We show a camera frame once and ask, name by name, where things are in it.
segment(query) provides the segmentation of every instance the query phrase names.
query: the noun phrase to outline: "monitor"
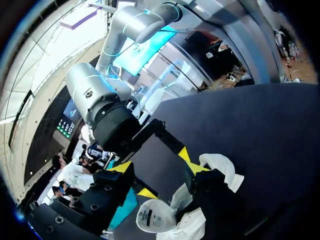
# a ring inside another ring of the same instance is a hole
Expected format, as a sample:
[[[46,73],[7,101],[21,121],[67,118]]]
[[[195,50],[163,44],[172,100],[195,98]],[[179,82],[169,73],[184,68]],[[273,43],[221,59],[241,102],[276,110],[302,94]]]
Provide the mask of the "monitor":
[[[113,63],[136,76],[152,56],[174,35],[176,35],[175,30],[170,26],[165,26],[148,41],[141,44],[128,38],[121,49],[121,54]]]
[[[73,121],[74,123],[76,123],[79,118],[81,117],[80,112],[78,111],[74,101],[72,99],[70,99],[70,101],[68,102],[68,104],[66,105],[63,114],[70,119],[71,121]]]
[[[80,112],[76,108],[74,101],[70,99],[63,111],[63,114],[61,114],[59,123],[56,128],[67,139],[70,139],[75,130],[76,123],[80,118]]]

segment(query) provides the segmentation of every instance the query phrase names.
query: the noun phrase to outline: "dark gray table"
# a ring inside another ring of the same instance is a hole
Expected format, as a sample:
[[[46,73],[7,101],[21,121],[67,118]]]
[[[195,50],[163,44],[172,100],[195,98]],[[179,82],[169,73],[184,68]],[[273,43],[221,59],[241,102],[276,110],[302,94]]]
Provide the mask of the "dark gray table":
[[[245,176],[238,194],[250,208],[272,214],[280,203],[293,204],[265,239],[284,239],[274,234],[285,234],[309,210],[319,214],[318,208],[311,208],[314,202],[320,204],[313,196],[320,169],[317,85],[269,84],[204,92],[165,101],[152,118],[166,122],[167,129],[187,146],[193,162],[198,163],[203,153],[230,158],[236,172]],[[182,160],[155,137],[132,160],[136,175],[165,201],[184,182]],[[137,209],[115,230],[115,239],[155,239],[138,229],[136,213]],[[303,221],[305,228],[312,228],[313,221]]]

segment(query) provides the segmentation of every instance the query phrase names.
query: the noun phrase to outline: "white cloth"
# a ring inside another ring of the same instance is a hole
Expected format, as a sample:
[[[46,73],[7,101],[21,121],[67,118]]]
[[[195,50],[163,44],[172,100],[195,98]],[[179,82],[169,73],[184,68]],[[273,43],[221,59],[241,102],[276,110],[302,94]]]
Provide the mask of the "white cloth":
[[[89,189],[90,184],[94,182],[94,177],[89,174],[83,173],[83,167],[70,162],[65,166],[61,173],[63,174],[64,181],[72,188],[86,191]]]
[[[176,212],[164,201],[150,199],[140,206],[135,223],[146,233],[167,232],[176,228]]]
[[[199,207],[183,215],[175,229],[158,233],[156,240],[200,240],[204,237],[205,230],[206,218]]]
[[[143,203],[136,216],[137,226],[144,232],[157,233],[157,240],[200,240],[205,235],[206,218],[198,208],[183,215],[176,223],[176,212],[192,202],[184,183],[172,196],[170,206],[159,199]]]
[[[200,166],[209,165],[210,169],[218,169],[225,175],[224,182],[234,193],[238,191],[245,177],[236,174],[235,166],[229,158],[222,154],[202,154],[199,156]]]

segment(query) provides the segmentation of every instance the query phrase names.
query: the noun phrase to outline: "cyan light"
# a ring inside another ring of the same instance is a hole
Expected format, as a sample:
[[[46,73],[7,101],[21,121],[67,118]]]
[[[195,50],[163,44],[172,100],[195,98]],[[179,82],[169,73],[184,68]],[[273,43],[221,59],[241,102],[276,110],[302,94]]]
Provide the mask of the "cyan light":
[[[135,43],[132,39],[128,38],[121,49],[120,53],[122,54],[113,63],[136,76],[152,56],[176,35],[175,30],[170,26],[165,26],[161,30],[163,31],[158,31],[148,41],[141,44]]]

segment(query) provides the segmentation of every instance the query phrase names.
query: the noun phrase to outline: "white shirt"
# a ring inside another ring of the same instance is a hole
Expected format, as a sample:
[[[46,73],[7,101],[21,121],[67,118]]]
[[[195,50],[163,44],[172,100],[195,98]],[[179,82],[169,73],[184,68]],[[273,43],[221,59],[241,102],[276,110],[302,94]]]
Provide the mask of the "white shirt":
[[[62,169],[64,181],[72,188],[77,188],[82,191],[89,189],[90,184],[94,182],[94,177],[83,173],[83,167],[70,162]]]

